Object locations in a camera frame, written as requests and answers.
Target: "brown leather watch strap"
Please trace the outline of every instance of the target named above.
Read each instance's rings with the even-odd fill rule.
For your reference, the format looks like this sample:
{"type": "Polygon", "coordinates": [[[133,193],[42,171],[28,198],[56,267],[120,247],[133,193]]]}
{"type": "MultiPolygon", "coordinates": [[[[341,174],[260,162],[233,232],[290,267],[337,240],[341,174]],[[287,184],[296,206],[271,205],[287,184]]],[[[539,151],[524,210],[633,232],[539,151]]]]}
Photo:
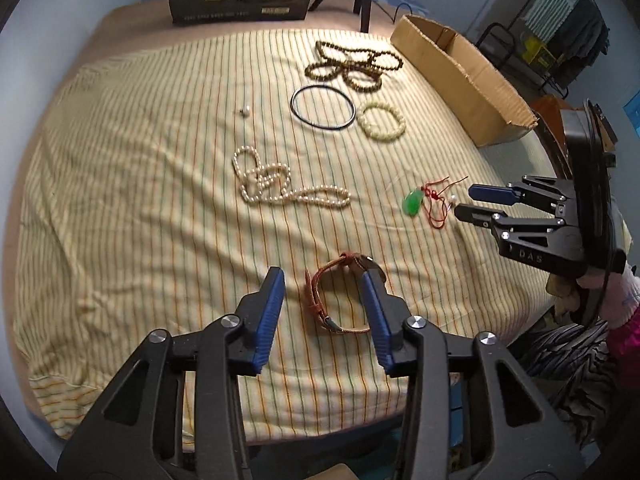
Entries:
{"type": "Polygon", "coordinates": [[[382,276],[383,282],[386,282],[385,273],[380,266],[369,256],[364,256],[360,253],[342,253],[339,258],[332,260],[318,269],[313,276],[305,271],[306,279],[306,294],[308,296],[308,306],[313,311],[316,320],[327,329],[329,332],[336,334],[363,334],[370,329],[368,326],[359,328],[344,328],[339,326],[328,314],[322,299],[320,298],[320,291],[318,289],[318,283],[322,274],[327,272],[336,266],[347,266],[350,271],[354,273],[357,280],[363,275],[364,272],[371,269],[377,269],[382,276]]]}

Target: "striped fabric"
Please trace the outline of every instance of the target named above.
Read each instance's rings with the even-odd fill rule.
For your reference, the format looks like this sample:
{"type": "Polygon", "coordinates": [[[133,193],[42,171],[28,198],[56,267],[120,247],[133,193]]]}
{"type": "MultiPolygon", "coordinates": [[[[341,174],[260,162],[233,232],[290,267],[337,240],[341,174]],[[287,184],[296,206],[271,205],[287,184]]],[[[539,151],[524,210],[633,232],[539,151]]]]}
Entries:
{"type": "MultiPolygon", "coordinates": [[[[59,435],[71,434],[149,331],[202,329],[257,290],[269,266],[284,270],[287,291],[268,366],[240,381],[250,442],[326,434],[402,410],[405,382],[385,377],[370,337],[326,333],[303,306],[305,269],[345,250],[372,255],[388,290],[448,332],[491,329],[508,341],[548,306],[546,275],[498,257],[487,231],[453,216],[434,231],[423,215],[401,213],[404,195],[426,180],[469,175],[452,190],[461,197],[470,182],[500,184],[513,152],[492,168],[409,63],[375,95],[406,116],[396,142],[376,143],[356,124],[341,132],[301,124],[289,97],[308,83],[318,39],[392,48],[353,32],[251,32],[85,66],[55,96],[24,191],[14,330],[59,435]],[[238,113],[245,104],[248,118],[238,113]],[[244,144],[266,163],[289,164],[293,187],[346,187],[351,205],[248,206],[231,164],[244,144]]],[[[356,104],[371,98],[332,84],[356,104]]],[[[346,113],[328,92],[300,105],[330,123],[346,113]]],[[[549,174],[535,137],[511,146],[549,174]]],[[[339,324],[365,322],[348,275],[333,272],[321,288],[339,324]]],[[[190,377],[187,444],[193,385],[190,377]]]]}

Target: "black bangle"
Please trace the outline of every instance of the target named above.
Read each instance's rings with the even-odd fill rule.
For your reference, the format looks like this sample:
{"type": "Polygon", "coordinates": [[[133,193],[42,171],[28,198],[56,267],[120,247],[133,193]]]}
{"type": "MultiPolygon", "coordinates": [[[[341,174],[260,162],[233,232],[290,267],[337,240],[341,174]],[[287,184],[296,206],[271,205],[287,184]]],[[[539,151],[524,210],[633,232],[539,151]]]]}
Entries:
{"type": "Polygon", "coordinates": [[[353,121],[356,120],[356,105],[353,104],[353,101],[350,99],[350,97],[345,94],[342,90],[337,89],[333,86],[329,86],[329,85],[324,85],[324,84],[318,84],[318,83],[314,83],[311,85],[306,85],[303,86],[302,88],[298,88],[295,92],[293,92],[293,95],[291,96],[291,101],[289,102],[289,107],[291,108],[292,113],[299,118],[303,123],[308,124],[309,126],[312,126],[314,128],[319,128],[321,130],[331,130],[331,131],[337,131],[337,130],[343,130],[345,128],[347,128],[348,126],[351,126],[353,124],[353,121]],[[347,101],[347,104],[349,105],[349,108],[351,109],[351,117],[344,123],[344,124],[336,124],[335,126],[331,126],[330,124],[316,124],[312,121],[310,121],[307,118],[304,118],[303,116],[300,115],[300,112],[298,111],[298,109],[296,108],[296,99],[298,98],[298,96],[305,90],[309,90],[311,88],[323,88],[325,90],[330,90],[332,92],[337,93],[339,96],[343,97],[345,99],[345,101],[347,101]]]}

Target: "blue gripper pad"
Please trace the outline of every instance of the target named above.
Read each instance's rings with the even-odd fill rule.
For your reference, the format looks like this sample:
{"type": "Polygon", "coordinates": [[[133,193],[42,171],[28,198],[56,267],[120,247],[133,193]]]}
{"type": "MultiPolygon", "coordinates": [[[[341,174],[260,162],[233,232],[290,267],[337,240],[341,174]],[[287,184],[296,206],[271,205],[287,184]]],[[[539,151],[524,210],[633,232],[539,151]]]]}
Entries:
{"type": "Polygon", "coordinates": [[[267,297],[262,309],[262,317],[255,329],[255,352],[252,365],[255,373],[259,374],[262,367],[267,364],[273,337],[276,333],[280,309],[284,300],[284,272],[278,267],[271,267],[264,280],[262,288],[268,286],[267,297]]]}
{"type": "Polygon", "coordinates": [[[391,330],[389,330],[385,316],[382,314],[380,300],[368,272],[365,272],[360,280],[360,295],[371,328],[371,338],[373,346],[376,348],[378,364],[388,374],[395,364],[391,353],[391,330]]]}
{"type": "Polygon", "coordinates": [[[469,187],[469,196],[473,200],[491,202],[493,204],[514,205],[520,202],[519,195],[510,187],[473,184],[469,187]]]}

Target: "green pendant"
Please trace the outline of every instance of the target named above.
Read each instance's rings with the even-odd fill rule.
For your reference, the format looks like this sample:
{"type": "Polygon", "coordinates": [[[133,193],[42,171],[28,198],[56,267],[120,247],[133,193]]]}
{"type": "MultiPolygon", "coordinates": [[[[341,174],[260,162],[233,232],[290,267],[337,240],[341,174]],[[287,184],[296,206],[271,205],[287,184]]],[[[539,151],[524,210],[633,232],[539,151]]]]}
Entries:
{"type": "Polygon", "coordinates": [[[420,189],[415,189],[402,200],[402,212],[405,215],[416,216],[420,212],[424,193],[420,189]]]}

